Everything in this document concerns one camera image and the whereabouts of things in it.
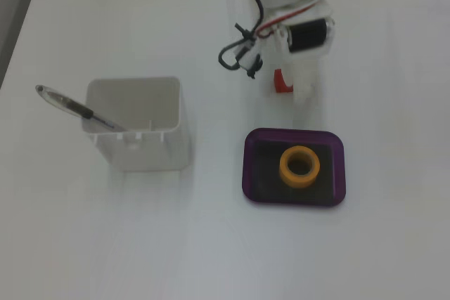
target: white table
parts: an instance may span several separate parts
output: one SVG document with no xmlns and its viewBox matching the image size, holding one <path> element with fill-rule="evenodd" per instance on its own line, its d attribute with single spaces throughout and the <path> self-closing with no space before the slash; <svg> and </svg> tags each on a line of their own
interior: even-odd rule
<svg viewBox="0 0 450 300">
<path fill-rule="evenodd" d="M 448 298 L 450 0 L 328 1 L 306 127 L 344 142 L 347 198 L 323 210 L 242 194 L 243 141 L 278 122 L 270 65 L 251 81 L 217 63 L 240 0 L 32 0 L 0 90 L 1 298 Z M 181 173 L 111 169 L 34 91 L 164 74 L 195 145 Z"/>
</svg>

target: black wire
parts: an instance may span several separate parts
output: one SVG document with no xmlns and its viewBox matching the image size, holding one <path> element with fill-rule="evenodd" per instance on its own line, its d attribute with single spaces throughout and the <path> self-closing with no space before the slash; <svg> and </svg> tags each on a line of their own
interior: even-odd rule
<svg viewBox="0 0 450 300">
<path fill-rule="evenodd" d="M 223 58 L 224 54 L 227 51 L 229 51 L 230 49 L 232 49 L 240 44 L 244 44 L 245 42 L 253 39 L 256 29 L 262 24 L 262 21 L 264 19 L 264 7 L 262 6 L 261 0 L 255 0 L 255 1 L 256 1 L 256 4 L 258 5 L 258 9 L 259 9 L 259 18 L 258 18 L 258 21 L 256 22 L 255 26 L 252 28 L 252 30 L 250 32 L 247 31 L 246 34 L 243 34 L 243 36 L 244 36 L 243 39 L 233 42 L 232 44 L 229 44 L 227 47 L 224 47 L 219 53 L 219 63 L 228 70 L 238 70 L 240 68 L 240 66 L 239 66 L 238 62 L 236 62 L 234 65 L 229 65 L 228 63 L 226 63 Z"/>
</svg>

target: yellow cylinder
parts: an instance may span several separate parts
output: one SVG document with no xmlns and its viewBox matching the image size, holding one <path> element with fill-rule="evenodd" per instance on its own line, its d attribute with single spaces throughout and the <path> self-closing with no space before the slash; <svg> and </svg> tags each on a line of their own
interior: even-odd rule
<svg viewBox="0 0 450 300">
<path fill-rule="evenodd" d="M 289 169 L 289 163 L 298 160 L 306 163 L 310 168 L 305 175 L 294 174 Z M 321 164 L 316 153 L 307 147 L 295 146 L 287 149 L 280 159 L 280 177 L 291 188 L 307 188 L 316 181 Z"/>
</svg>

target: purple square dish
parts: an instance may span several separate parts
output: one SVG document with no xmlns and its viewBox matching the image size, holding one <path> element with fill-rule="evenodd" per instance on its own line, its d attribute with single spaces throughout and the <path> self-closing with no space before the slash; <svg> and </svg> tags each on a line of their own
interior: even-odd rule
<svg viewBox="0 0 450 300">
<path fill-rule="evenodd" d="M 296 145 L 313 150 L 321 163 L 308 188 L 291 188 L 279 176 L 281 155 Z M 345 198 L 344 145 L 327 131 L 255 129 L 245 139 L 242 189 L 253 202 L 334 207 Z"/>
</svg>

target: cable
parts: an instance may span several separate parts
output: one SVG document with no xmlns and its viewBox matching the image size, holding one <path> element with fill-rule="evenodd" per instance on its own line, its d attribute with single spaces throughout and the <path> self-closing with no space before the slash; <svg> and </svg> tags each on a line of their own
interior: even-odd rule
<svg viewBox="0 0 450 300">
<path fill-rule="evenodd" d="M 228 70 L 238 70 L 240 68 L 240 66 L 239 66 L 238 62 L 236 62 L 234 65 L 229 65 L 228 63 L 226 63 L 223 58 L 224 54 L 227 51 L 229 51 L 230 49 L 232 49 L 236 46 L 239 46 L 240 44 L 244 44 L 245 42 L 247 42 L 251 39 L 254 39 L 256 29 L 262 24 L 262 21 L 264 19 L 264 7 L 262 6 L 261 0 L 255 0 L 255 1 L 256 1 L 256 4 L 258 5 L 258 9 L 259 9 L 259 18 L 258 18 L 258 21 L 256 22 L 255 26 L 252 28 L 251 31 L 247 31 L 247 30 L 239 29 L 238 24 L 236 24 L 235 27 L 240 30 L 240 32 L 243 35 L 243 38 L 241 40 L 233 42 L 232 44 L 229 44 L 228 46 L 224 47 L 219 53 L 219 63 Z"/>
<path fill-rule="evenodd" d="M 313 0 L 311 3 L 307 4 L 306 6 L 301 8 L 300 10 L 296 10 L 296 11 L 294 11 L 292 13 L 283 15 L 283 16 L 281 16 L 279 18 L 276 18 L 276 19 L 274 19 L 272 21 L 269 21 L 268 23 L 266 23 L 266 24 L 262 25 L 260 28 L 258 28 L 258 30 L 256 31 L 256 35 L 259 38 L 261 38 L 261 39 L 266 39 L 266 38 L 270 37 L 274 33 L 273 30 L 271 30 L 267 34 L 262 34 L 261 32 L 266 30 L 266 29 L 268 29 L 268 28 L 270 28 L 271 26 L 273 26 L 275 24 L 278 24 L 278 23 L 280 23 L 280 22 L 282 22 L 284 20 L 287 20 L 289 18 L 295 17 L 296 15 L 299 15 L 299 14 L 301 14 L 303 12 L 308 11 L 310 8 L 314 7 L 318 2 L 319 2 L 319 0 Z"/>
</svg>

